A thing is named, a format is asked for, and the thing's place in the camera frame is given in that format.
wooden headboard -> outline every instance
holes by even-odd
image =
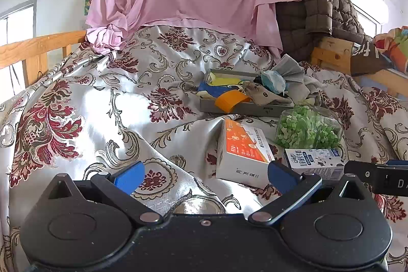
[[[71,45],[85,41],[86,30],[45,35],[0,46],[0,69],[23,61],[26,87],[48,71],[47,52],[62,48],[63,58],[69,55]]]

brown puffer jacket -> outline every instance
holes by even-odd
[[[362,44],[364,34],[350,0],[302,0],[276,3],[276,19],[284,53],[307,60],[323,36]]]

orange and white box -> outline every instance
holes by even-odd
[[[263,189],[269,184],[268,164],[273,160],[262,130],[230,119],[223,121],[216,178]]]

floral bedspread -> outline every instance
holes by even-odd
[[[146,167],[132,196],[169,213],[243,213],[278,198],[263,189],[215,178],[222,117],[199,111],[195,88],[209,68],[260,72],[271,54],[233,34],[155,26],[135,33],[120,53],[96,55],[83,43],[38,83],[0,105],[0,272],[28,262],[19,227],[40,194],[61,172],[74,180],[116,170],[134,160]],[[406,159],[407,109],[351,77],[303,64],[324,84],[322,102],[341,119],[345,160]],[[276,159],[274,118],[228,115],[261,128]],[[394,232],[391,271],[408,262],[407,199],[375,195]]]

gray box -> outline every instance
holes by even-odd
[[[205,81],[207,81],[207,78],[210,72],[214,74],[235,75],[235,76],[239,76],[243,78],[248,78],[248,80],[253,80],[255,77],[259,75],[255,73],[237,72],[237,71],[230,71],[230,70],[209,70],[205,75]],[[292,108],[293,106],[274,105],[274,104],[258,106],[252,102],[242,102],[242,103],[238,103],[232,109],[230,114],[242,114],[242,115],[247,115],[247,116],[270,116],[272,118],[279,118],[281,113],[284,110],[289,110]],[[205,99],[202,97],[200,97],[199,109],[201,112],[227,114],[215,105],[214,100]]]

